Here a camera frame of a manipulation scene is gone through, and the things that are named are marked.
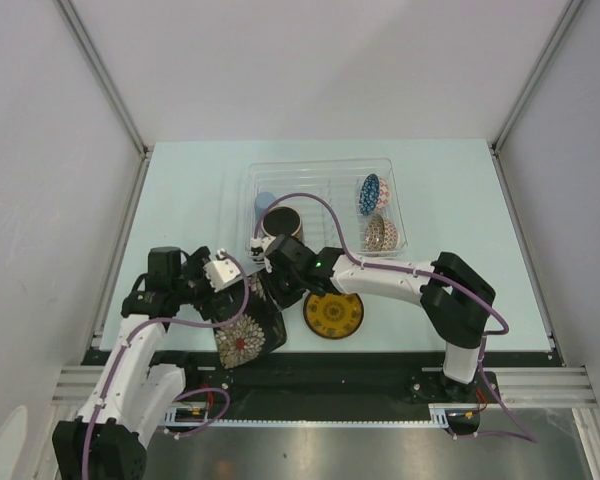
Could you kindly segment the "black floral square plate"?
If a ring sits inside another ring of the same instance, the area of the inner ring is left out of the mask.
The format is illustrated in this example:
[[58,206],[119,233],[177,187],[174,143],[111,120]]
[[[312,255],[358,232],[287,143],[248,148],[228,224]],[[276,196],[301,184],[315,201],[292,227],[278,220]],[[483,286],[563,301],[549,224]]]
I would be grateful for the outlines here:
[[263,274],[249,276],[249,301],[230,326],[214,331],[219,362],[234,369],[272,353],[287,341],[284,318],[263,282]]

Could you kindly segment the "red black lacquer cup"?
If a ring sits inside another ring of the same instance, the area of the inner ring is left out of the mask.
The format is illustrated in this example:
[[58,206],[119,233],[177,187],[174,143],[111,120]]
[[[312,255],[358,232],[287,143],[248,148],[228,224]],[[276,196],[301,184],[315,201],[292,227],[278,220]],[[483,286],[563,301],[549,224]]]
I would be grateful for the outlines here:
[[303,221],[301,215],[288,206],[275,206],[256,220],[258,232],[254,237],[280,235],[292,236],[303,240]]

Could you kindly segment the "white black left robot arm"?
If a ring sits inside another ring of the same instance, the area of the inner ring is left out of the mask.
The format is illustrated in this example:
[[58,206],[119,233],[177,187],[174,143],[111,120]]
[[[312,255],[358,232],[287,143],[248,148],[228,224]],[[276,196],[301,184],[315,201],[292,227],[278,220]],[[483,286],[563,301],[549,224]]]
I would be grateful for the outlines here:
[[75,419],[59,422],[52,444],[63,479],[140,479],[149,442],[168,407],[194,397],[201,376],[186,365],[152,364],[181,306],[202,306],[236,283],[244,268],[208,248],[187,254],[157,247],[122,304],[119,331],[103,372]]

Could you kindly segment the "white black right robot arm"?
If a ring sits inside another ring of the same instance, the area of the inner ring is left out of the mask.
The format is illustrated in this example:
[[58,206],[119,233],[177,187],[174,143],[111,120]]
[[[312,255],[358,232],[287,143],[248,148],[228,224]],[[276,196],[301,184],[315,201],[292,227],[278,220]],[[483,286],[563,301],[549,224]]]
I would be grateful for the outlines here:
[[443,393],[464,401],[476,391],[486,323],[495,315],[495,291],[459,256],[443,252],[429,263],[375,260],[345,248],[314,252],[289,235],[267,237],[262,250],[265,278],[283,307],[311,293],[372,295],[422,308],[445,342]]

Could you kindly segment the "blue triangle pattern bowl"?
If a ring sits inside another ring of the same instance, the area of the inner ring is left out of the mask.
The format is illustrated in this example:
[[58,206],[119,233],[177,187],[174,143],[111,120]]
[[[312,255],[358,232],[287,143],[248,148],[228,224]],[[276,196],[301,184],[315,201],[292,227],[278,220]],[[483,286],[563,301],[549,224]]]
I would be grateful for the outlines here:
[[381,213],[389,205],[391,189],[384,177],[369,174],[363,181],[359,192],[358,206],[363,216]]

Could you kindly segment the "brown lattice pattern bowl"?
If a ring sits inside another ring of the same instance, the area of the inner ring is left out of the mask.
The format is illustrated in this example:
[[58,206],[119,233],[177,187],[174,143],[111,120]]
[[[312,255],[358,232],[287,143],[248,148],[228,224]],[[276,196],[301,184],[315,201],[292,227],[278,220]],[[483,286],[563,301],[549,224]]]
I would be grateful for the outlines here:
[[365,230],[365,249],[368,252],[394,252],[400,240],[395,224],[373,213]]

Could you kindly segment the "light blue plastic cup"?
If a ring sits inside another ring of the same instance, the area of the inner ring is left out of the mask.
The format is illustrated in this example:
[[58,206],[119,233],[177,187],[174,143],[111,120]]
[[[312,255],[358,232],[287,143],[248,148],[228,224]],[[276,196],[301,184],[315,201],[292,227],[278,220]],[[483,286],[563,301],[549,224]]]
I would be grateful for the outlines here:
[[275,200],[276,197],[271,192],[258,193],[254,199],[255,219],[259,220]]

